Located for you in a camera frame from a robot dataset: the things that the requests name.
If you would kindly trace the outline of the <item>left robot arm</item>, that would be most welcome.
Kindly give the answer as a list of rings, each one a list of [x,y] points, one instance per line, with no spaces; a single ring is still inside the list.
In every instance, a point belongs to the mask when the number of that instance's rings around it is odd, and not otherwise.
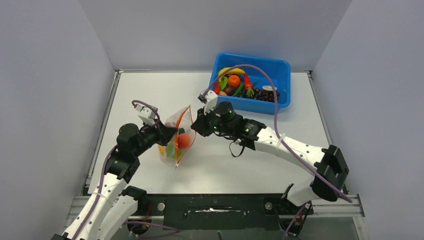
[[[52,239],[111,239],[146,199],[146,190],[129,185],[140,166],[139,156],[154,145],[166,146],[178,132],[177,127],[161,122],[141,128],[133,123],[121,126],[95,191],[70,226],[62,234],[54,234]]]

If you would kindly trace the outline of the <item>toy peach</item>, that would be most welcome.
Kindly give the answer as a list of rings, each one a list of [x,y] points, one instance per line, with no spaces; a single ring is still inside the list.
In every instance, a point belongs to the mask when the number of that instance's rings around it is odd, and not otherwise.
[[[177,137],[177,145],[179,149],[188,149],[192,144],[192,138],[189,133],[181,133]]]

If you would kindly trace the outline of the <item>clear zip top bag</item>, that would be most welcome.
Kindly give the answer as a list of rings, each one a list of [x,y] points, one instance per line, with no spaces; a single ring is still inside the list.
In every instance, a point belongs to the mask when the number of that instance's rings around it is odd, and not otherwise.
[[[158,146],[159,157],[162,162],[168,165],[174,163],[175,168],[178,168],[196,139],[196,132],[191,129],[193,123],[191,105],[180,109],[166,119],[165,125],[176,127],[178,131],[166,146]]]

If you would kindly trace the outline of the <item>red toy chili pepper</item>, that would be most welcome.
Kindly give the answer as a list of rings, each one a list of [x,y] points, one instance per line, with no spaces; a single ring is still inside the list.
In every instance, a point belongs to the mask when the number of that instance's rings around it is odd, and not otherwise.
[[[215,83],[215,86],[214,86],[213,91],[214,91],[217,95],[220,95],[220,92],[221,92],[221,86],[220,86],[220,83],[219,83],[219,82],[216,82],[216,83]]]

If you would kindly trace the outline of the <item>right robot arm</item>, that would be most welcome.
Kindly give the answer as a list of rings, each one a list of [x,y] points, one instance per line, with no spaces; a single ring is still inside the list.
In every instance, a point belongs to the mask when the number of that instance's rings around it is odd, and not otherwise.
[[[214,134],[243,149],[274,155],[307,171],[309,177],[301,183],[290,184],[285,190],[281,207],[286,213],[295,213],[301,205],[317,199],[352,202],[342,192],[349,169],[335,145],[318,147],[279,134],[262,122],[237,114],[228,101],[218,103],[209,111],[200,108],[190,127],[203,137]]]

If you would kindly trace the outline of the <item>green toy lime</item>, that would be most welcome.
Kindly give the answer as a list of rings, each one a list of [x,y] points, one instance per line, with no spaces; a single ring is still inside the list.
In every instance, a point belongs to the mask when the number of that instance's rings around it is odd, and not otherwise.
[[[177,151],[178,149],[176,148],[176,145],[174,142],[170,142],[166,147],[165,147],[165,153],[166,153],[166,157],[167,158],[172,158],[172,159],[176,159],[177,158]]]

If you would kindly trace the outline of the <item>yellow toy bell pepper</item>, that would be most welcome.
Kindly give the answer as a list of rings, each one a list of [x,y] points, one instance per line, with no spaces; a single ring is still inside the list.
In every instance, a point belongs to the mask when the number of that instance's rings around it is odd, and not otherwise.
[[[160,152],[160,154],[161,154],[162,156],[164,156],[164,155],[165,155],[165,147],[164,147],[164,146],[159,145],[159,146],[158,146],[158,148],[159,148],[159,152]]]

